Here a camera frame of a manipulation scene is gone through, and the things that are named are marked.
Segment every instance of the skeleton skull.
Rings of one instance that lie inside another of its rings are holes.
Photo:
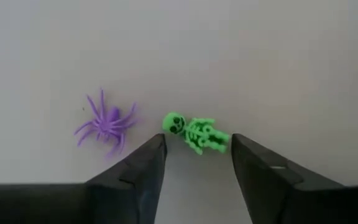
[[[173,134],[181,134],[186,126],[185,118],[175,112],[166,115],[162,123],[162,128]]]

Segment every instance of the white surface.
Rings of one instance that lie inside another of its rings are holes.
[[[140,106],[142,123],[113,161],[103,160],[107,146],[77,148],[73,137],[91,117],[85,94],[97,99],[99,87],[109,104]],[[171,110],[216,118],[224,131],[358,184],[358,1],[0,1],[0,182],[88,180],[159,132]],[[189,199],[195,189],[238,199],[192,182],[204,160],[229,169],[226,157],[181,146],[168,159],[183,170],[168,171],[165,185],[180,180]],[[203,178],[235,181],[229,171]],[[164,187],[161,209],[187,223],[225,214],[215,199],[194,199],[192,218],[168,195]]]

